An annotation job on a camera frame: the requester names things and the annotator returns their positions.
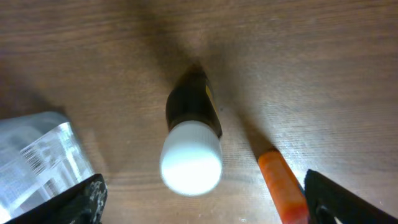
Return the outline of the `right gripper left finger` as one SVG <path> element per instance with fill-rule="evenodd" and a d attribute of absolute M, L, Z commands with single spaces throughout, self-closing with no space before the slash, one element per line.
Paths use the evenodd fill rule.
<path fill-rule="evenodd" d="M 108 188 L 95 174 L 7 224 L 101 224 Z"/>

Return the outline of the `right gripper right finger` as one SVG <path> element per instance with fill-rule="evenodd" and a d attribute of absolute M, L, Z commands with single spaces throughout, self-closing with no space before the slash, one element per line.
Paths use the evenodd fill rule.
<path fill-rule="evenodd" d="M 308 170 L 304 184 L 309 223 L 397 224 L 397 218 L 371 205 L 317 171 Z"/>

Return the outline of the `orange tube white cap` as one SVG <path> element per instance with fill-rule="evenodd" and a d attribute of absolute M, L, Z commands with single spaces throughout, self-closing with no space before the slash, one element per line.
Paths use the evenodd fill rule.
<path fill-rule="evenodd" d="M 260 155 L 257 162 L 281 222 L 307 224 L 307 201 L 299 181 L 282 154 L 272 148 Z"/>

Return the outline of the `white spray bottle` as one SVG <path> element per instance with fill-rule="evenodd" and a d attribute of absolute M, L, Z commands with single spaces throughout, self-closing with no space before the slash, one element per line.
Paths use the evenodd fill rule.
<path fill-rule="evenodd" d="M 64 115 L 47 111 L 1 120 L 1 223 L 94 173 Z"/>

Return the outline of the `dark bottle white cap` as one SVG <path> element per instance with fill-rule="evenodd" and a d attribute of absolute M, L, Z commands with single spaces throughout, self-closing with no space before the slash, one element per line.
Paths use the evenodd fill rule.
<path fill-rule="evenodd" d="M 223 170 L 223 131 L 201 65 L 192 65 L 178 79 L 167 98 L 165 118 L 169 132 L 159 161 L 164 184 L 187 197 L 212 191 Z"/>

